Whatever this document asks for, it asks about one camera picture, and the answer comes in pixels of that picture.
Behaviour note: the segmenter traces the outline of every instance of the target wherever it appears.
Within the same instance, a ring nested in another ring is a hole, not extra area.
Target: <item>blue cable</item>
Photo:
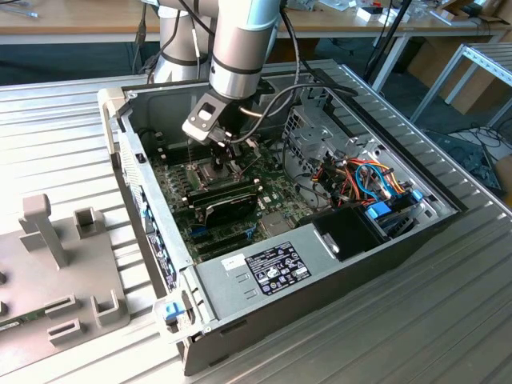
[[[361,171],[361,168],[363,167],[367,167],[367,168],[371,168],[373,171],[375,171],[375,173],[378,175],[378,177],[381,179],[382,181],[382,184],[384,185],[384,187],[386,188],[386,190],[391,194],[391,196],[397,196],[398,194],[393,190],[393,188],[387,183],[387,181],[384,179],[384,176],[382,175],[382,172],[374,165],[372,164],[361,164],[360,166],[358,166],[358,168],[356,169],[355,171],[355,180],[356,182],[358,183],[358,187],[360,190],[362,190],[363,192],[365,192],[366,194],[369,194],[370,196],[372,196],[376,202],[378,202],[378,197],[376,194],[374,194],[373,192],[370,192],[369,190],[365,189],[362,184],[361,184],[361,181],[359,180],[359,172]]]

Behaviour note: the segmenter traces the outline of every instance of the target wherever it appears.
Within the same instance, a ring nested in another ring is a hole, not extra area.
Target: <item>dark floor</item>
[[[373,47],[371,38],[338,39],[335,46],[323,39],[318,44],[318,58],[333,58],[362,75]],[[142,60],[158,50],[156,43],[146,44]],[[0,46],[0,85],[52,82],[79,78],[97,78],[131,74],[134,48],[130,43],[61,44]],[[136,69],[140,68],[138,58]],[[407,72],[392,73],[382,92],[386,99],[409,117],[428,89]],[[472,122],[485,124],[498,108],[484,114],[462,115],[437,98],[418,121],[423,129],[449,133],[470,127]]]

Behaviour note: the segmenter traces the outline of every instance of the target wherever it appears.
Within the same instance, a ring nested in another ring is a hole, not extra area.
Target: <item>power supply label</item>
[[[267,296],[311,276],[291,242],[249,256],[246,263]]]

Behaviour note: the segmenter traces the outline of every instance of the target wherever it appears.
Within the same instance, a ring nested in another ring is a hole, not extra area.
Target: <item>aluminum extrusion table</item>
[[[473,64],[471,64],[468,71],[461,77],[455,88],[450,92],[445,100],[446,104],[451,104],[458,92],[460,92],[479,67],[493,74],[505,84],[512,86],[512,43],[462,44],[411,116],[410,120],[412,122],[416,122],[423,111],[432,103],[445,81],[464,58],[468,58]],[[511,107],[512,99],[492,117],[487,125],[493,126],[496,124]]]
[[[2,378],[6,382],[507,382],[512,375],[512,213],[363,81],[315,62],[468,206],[406,264],[193,378],[159,339],[154,293],[112,177],[95,93],[141,77],[0,88],[2,230],[16,190],[45,191],[54,215],[107,217],[132,322]],[[291,70],[273,65],[267,72]],[[360,124],[337,113],[352,130]]]

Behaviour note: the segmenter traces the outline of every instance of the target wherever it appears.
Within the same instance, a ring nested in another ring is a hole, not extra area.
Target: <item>blue clip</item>
[[[166,304],[165,313],[163,315],[166,322],[174,320],[180,314],[186,312],[185,306],[181,302],[168,302]]]
[[[391,209],[385,202],[376,202],[375,204],[372,204],[366,212],[368,212],[370,217],[375,220],[376,218],[380,218],[381,216],[391,212]]]
[[[256,226],[253,226],[252,228],[249,228],[246,230],[247,240],[251,240],[253,238],[253,234],[256,231]]]
[[[419,190],[413,190],[412,195],[417,202],[423,200],[423,194]]]

